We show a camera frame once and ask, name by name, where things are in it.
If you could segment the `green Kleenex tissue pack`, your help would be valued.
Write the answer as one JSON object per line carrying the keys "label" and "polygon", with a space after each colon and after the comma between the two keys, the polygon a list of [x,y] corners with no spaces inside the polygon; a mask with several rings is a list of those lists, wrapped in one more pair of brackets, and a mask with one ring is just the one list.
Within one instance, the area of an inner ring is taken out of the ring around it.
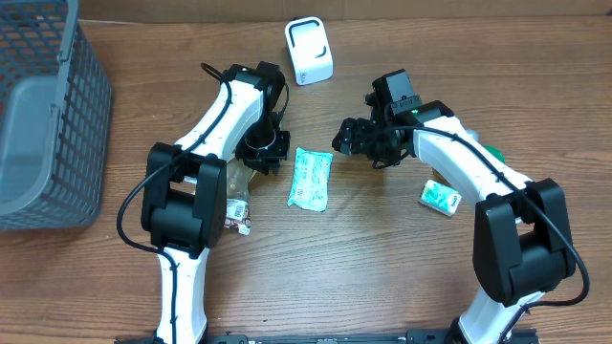
{"label": "green Kleenex tissue pack", "polygon": [[462,196],[453,188],[428,180],[422,190],[419,203],[452,217],[462,201]]}

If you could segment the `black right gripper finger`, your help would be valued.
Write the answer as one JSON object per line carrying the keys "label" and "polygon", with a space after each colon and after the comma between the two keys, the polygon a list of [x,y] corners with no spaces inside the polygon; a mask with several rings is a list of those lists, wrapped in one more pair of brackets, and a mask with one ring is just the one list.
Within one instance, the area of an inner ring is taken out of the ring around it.
{"label": "black right gripper finger", "polygon": [[348,127],[344,127],[339,129],[338,133],[332,140],[332,147],[341,154],[350,155],[353,142],[353,130]]}
{"label": "black right gripper finger", "polygon": [[339,135],[341,137],[351,137],[355,132],[357,126],[357,120],[355,118],[346,118],[339,129]]}

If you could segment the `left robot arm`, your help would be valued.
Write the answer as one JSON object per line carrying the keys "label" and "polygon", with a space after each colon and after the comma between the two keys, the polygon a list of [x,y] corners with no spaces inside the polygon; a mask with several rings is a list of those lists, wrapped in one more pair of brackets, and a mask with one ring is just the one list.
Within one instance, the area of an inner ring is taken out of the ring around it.
{"label": "left robot arm", "polygon": [[196,126],[173,144],[157,142],[147,157],[141,225],[162,272],[162,316],[156,343],[200,343],[208,253],[227,218],[228,164],[238,159],[264,175],[288,158],[290,134],[274,108],[288,90],[279,66],[261,61],[219,72],[219,94]]}

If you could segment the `mint green wipes pack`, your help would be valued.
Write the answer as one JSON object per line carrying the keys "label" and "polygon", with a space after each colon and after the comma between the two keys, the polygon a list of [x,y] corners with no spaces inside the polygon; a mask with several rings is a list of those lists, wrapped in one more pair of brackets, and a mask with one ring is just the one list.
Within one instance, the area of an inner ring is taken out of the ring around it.
{"label": "mint green wipes pack", "polygon": [[328,182],[333,155],[296,148],[293,183],[287,206],[323,212],[328,205]]}

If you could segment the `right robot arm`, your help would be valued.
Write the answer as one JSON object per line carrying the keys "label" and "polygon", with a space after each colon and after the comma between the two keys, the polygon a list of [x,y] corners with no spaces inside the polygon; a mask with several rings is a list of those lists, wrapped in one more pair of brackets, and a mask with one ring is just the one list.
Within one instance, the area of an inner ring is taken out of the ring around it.
{"label": "right robot arm", "polygon": [[364,98],[369,118],[347,118],[332,141],[376,169],[411,156],[430,165],[474,210],[472,264],[480,289],[446,331],[410,330],[409,343],[536,343],[517,330],[529,309],[580,267],[565,196],[551,179],[534,182],[473,139],[440,100],[413,91],[404,70],[383,75]]}

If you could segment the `green lid jar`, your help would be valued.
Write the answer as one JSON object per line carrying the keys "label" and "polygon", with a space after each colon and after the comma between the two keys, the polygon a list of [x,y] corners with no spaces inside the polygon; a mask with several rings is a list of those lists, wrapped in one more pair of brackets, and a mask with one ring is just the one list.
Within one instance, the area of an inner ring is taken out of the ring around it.
{"label": "green lid jar", "polygon": [[489,146],[486,145],[485,149],[495,158],[497,158],[499,161],[501,161],[502,163],[505,163],[505,157],[503,155],[503,153],[496,147],[493,146]]}

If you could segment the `brown patterned snack bag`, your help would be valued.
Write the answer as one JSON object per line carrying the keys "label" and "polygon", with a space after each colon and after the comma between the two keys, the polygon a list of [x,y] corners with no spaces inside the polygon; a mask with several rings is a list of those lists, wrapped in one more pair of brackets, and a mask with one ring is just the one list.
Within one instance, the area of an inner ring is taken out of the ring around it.
{"label": "brown patterned snack bag", "polygon": [[227,164],[227,211],[225,228],[240,235],[251,233],[249,184],[255,171],[237,159]]}

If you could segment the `clear plastic bottle grey cap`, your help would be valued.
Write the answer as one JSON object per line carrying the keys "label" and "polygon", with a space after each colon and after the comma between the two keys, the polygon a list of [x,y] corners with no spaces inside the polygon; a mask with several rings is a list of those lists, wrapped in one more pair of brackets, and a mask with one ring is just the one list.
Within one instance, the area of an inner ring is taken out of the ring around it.
{"label": "clear plastic bottle grey cap", "polygon": [[470,138],[476,142],[480,141],[480,137],[475,130],[467,129],[466,133],[470,136]]}

